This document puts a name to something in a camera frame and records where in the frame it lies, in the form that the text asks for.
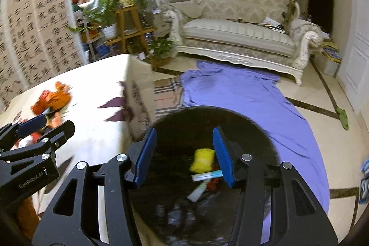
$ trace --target blue gripper pad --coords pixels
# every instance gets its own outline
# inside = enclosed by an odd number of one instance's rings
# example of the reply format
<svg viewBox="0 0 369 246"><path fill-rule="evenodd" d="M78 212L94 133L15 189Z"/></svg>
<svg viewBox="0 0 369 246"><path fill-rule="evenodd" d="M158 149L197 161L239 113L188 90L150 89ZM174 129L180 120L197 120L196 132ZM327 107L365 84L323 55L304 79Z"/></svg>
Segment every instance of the blue gripper pad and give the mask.
<svg viewBox="0 0 369 246"><path fill-rule="evenodd" d="M222 170L223 178L230 188L236 182L233 175L233 162L229 155L230 146L220 127L213 130L213 146Z"/></svg>
<svg viewBox="0 0 369 246"><path fill-rule="evenodd" d="M143 149L136 163L133 182L137 188L146 180L147 172L151 164L152 156L156 148L156 130L153 128L148 136L144 137Z"/></svg>

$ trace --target white door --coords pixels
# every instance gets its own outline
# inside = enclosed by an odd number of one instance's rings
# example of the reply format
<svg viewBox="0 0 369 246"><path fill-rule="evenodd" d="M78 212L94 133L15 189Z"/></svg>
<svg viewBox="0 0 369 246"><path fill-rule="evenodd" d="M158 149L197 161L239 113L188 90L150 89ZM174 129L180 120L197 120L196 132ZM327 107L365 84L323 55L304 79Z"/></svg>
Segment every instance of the white door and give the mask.
<svg viewBox="0 0 369 246"><path fill-rule="evenodd" d="M369 95L369 0L352 0L350 37L337 78L359 113Z"/></svg>

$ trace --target sofa seat cushion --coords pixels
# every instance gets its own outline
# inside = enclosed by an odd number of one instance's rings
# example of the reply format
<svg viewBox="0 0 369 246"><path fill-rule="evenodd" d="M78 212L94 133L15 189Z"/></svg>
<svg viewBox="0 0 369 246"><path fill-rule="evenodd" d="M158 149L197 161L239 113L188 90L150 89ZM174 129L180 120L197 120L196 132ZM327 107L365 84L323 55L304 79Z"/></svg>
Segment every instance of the sofa seat cushion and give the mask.
<svg viewBox="0 0 369 246"><path fill-rule="evenodd" d="M183 26L186 38L243 46L291 57L295 45L283 33L225 19L195 19Z"/></svg>

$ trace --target white flower pot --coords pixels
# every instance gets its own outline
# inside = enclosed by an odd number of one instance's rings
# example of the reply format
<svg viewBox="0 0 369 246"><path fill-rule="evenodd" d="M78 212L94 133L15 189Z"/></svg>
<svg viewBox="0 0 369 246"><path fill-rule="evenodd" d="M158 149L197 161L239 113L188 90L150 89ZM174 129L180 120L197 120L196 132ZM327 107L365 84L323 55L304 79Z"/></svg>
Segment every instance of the white flower pot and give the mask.
<svg viewBox="0 0 369 246"><path fill-rule="evenodd" d="M112 24L111 26L104 27L101 30L106 37L106 39L114 39L117 37L117 24Z"/></svg>

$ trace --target sofa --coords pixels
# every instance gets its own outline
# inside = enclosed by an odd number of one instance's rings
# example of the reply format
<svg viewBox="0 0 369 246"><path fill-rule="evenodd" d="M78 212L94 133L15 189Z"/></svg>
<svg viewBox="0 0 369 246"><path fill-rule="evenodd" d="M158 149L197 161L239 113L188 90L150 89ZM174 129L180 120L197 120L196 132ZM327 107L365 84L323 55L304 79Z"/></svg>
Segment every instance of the sofa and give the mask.
<svg viewBox="0 0 369 246"><path fill-rule="evenodd" d="M310 54L320 50L323 42L319 26L298 18L300 7L295 0L156 0L156 3L163 20L171 22L173 58L182 52L267 68L294 76L300 86ZM265 17L284 24L286 33L257 25Z"/></svg>

